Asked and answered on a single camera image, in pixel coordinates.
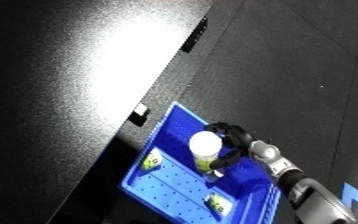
gray floor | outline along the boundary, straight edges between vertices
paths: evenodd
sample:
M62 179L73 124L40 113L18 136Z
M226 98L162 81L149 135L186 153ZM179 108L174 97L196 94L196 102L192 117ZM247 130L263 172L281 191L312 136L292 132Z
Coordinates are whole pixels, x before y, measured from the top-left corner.
M358 189L358 1L218 1L208 18L195 49L179 52L145 96L149 121L126 123L120 137L141 148L177 100L272 139L339 197L344 182ZM116 201L105 224L166 223L123 194ZM281 200L274 223L292 221Z

white cup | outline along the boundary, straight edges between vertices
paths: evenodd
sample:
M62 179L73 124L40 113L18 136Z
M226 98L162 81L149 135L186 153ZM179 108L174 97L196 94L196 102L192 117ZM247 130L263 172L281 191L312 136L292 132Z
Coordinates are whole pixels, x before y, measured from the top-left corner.
M210 131L201 131L190 138L189 148L198 171L211 171L209 164L218 158L222 148L222 139Z

black tabletop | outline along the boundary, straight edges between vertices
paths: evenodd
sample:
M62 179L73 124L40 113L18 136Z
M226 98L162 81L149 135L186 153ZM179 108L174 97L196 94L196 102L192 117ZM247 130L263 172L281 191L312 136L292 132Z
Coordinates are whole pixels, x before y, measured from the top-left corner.
M45 223L213 0L0 0L0 223Z

small green object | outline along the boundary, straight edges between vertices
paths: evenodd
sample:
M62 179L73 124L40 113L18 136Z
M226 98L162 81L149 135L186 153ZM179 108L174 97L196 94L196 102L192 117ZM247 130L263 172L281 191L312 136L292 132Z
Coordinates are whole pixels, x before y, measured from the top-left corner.
M213 193L206 198L207 204L222 216L229 214L233 204L219 194Z
M162 162L162 156L158 149L154 148L151 152L146 156L142 163L142 170L151 170L154 167L160 165Z

blue bin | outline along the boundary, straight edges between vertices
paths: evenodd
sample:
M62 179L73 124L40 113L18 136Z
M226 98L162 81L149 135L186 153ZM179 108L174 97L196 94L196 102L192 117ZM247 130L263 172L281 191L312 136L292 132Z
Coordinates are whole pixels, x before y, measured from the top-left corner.
M280 192L249 159L227 168L225 176L213 183L206 182L197 172L188 142L205 124L174 102L123 179L121 188L173 223L272 223ZM163 162L144 171L140 168L142 161L153 148L160 150ZM212 193L233 204L227 216L219 216L205 204L204 199Z

